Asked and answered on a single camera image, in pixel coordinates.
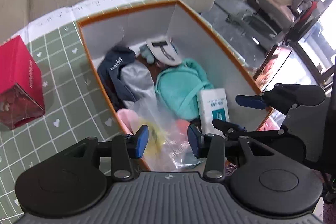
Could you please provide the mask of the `light pink cloth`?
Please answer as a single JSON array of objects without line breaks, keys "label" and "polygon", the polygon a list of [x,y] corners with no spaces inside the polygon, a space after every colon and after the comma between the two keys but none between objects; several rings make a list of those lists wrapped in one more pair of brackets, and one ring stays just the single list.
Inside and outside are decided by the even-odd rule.
[{"label": "light pink cloth", "polygon": [[142,126],[141,118],[130,109],[120,109],[117,111],[117,118],[120,121],[121,128],[128,135],[135,135]]}]

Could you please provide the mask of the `white teal tissue pack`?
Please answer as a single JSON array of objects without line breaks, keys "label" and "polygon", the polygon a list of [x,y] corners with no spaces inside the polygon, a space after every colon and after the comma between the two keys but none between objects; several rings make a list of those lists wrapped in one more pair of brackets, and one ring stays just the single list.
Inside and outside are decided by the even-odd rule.
[{"label": "white teal tissue pack", "polygon": [[225,89],[201,90],[197,94],[197,100],[202,133],[224,136],[221,130],[213,126],[212,121],[213,119],[230,121]]}]

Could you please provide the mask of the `clear plastic zip bag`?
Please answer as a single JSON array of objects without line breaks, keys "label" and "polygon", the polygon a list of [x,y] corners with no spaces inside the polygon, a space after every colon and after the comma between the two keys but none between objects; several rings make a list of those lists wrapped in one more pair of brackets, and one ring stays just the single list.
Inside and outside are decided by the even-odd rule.
[{"label": "clear plastic zip bag", "polygon": [[141,99],[130,110],[149,128],[142,160],[150,170],[175,172],[195,168],[205,161],[194,156],[188,139],[175,136],[173,125],[177,118],[160,100]]}]

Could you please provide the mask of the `salmon soft ball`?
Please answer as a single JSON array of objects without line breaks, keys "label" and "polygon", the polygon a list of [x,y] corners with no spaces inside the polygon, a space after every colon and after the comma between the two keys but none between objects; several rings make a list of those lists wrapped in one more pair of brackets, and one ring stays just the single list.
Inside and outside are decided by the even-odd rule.
[{"label": "salmon soft ball", "polygon": [[180,139],[187,139],[187,129],[190,125],[189,121],[183,119],[177,119],[174,122],[173,130],[176,137]]}]

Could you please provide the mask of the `navy blue fabric bag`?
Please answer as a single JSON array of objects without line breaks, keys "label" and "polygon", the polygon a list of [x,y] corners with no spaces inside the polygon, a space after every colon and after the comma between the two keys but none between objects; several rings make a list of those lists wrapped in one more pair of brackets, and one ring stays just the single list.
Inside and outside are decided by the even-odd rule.
[{"label": "navy blue fabric bag", "polygon": [[121,69],[135,62],[135,53],[123,46],[109,50],[98,67],[98,76],[116,111],[126,108],[124,102],[136,102],[136,98],[121,80]]}]

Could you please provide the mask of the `silver fabric pouch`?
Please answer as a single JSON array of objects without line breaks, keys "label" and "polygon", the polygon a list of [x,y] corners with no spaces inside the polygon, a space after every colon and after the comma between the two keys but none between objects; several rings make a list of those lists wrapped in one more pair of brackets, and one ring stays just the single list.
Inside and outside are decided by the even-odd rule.
[{"label": "silver fabric pouch", "polygon": [[141,99],[156,99],[154,81],[150,71],[138,60],[121,69],[120,80],[133,96],[132,99],[122,100],[127,109],[132,108]]}]

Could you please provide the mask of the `teal fabric backpack pouch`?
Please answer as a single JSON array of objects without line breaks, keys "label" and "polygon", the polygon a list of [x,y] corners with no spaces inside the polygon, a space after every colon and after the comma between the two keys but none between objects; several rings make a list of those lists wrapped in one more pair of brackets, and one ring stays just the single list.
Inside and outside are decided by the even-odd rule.
[{"label": "teal fabric backpack pouch", "polygon": [[161,71],[155,92],[179,119],[192,121],[199,118],[198,92],[213,87],[200,64],[193,59],[184,59],[177,67]]}]

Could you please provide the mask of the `brown fabric pouch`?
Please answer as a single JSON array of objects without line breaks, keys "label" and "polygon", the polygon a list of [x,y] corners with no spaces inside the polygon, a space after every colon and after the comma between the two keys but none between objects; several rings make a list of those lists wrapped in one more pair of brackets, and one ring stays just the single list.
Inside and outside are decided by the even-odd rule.
[{"label": "brown fabric pouch", "polygon": [[136,57],[136,60],[141,62],[143,65],[146,65],[147,67],[157,67],[160,69],[165,69],[168,67],[166,64],[158,61],[155,57],[153,59],[150,57],[149,61],[147,61],[146,57],[142,57],[141,55],[139,55],[138,57]]}]

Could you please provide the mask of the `smartphone on stand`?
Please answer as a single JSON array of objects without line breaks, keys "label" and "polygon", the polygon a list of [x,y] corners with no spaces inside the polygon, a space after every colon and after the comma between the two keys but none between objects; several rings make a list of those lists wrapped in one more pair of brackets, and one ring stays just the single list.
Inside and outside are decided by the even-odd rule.
[{"label": "smartphone on stand", "polygon": [[253,75],[255,83],[261,91],[266,90],[266,87],[270,84],[292,53],[292,50],[292,47],[280,44],[276,44],[271,48],[266,55],[265,60]]}]

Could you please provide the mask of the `orange white cardboard box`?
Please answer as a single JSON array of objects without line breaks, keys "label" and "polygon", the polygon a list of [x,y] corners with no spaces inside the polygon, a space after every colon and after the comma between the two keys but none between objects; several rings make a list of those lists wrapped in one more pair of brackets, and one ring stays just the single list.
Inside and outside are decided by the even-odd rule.
[{"label": "orange white cardboard box", "polygon": [[79,34],[104,101],[122,132],[145,124],[146,169],[179,171],[198,164],[187,126],[215,132],[223,119],[254,131],[269,107],[241,107],[236,96],[257,95],[252,76],[198,14],[180,1],[123,7],[78,21]]}]

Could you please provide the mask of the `green grid tablecloth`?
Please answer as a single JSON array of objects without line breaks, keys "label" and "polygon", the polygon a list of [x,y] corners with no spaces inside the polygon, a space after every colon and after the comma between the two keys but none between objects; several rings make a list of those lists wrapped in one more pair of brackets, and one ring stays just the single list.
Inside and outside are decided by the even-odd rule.
[{"label": "green grid tablecloth", "polygon": [[23,214],[14,185],[24,170],[85,137],[109,140],[121,132],[92,71],[116,43],[139,50],[147,39],[169,36],[214,87],[226,90],[232,122],[256,130],[268,116],[236,103],[238,94],[256,94],[258,87],[233,48],[179,0],[86,0],[38,18],[18,35],[42,72],[46,112],[14,130],[1,127],[1,223]]}]

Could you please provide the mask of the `pink grey office chair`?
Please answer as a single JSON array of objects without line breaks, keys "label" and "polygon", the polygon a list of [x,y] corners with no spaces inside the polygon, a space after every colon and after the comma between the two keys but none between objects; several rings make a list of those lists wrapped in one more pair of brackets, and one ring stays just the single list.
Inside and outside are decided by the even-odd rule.
[{"label": "pink grey office chair", "polygon": [[236,15],[228,15],[226,22],[238,24],[257,40],[275,42],[280,36],[284,36],[294,25],[309,17],[314,0],[255,0],[259,10],[264,12],[270,20],[276,23],[280,32],[276,32],[269,23],[258,13],[240,12]]}]

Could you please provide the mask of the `red transparent cube box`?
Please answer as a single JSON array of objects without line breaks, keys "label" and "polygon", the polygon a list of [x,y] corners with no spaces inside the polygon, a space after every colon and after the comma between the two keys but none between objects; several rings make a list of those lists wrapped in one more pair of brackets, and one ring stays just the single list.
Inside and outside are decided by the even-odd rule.
[{"label": "red transparent cube box", "polygon": [[13,130],[45,114],[42,73],[20,36],[1,51],[1,124]]}]

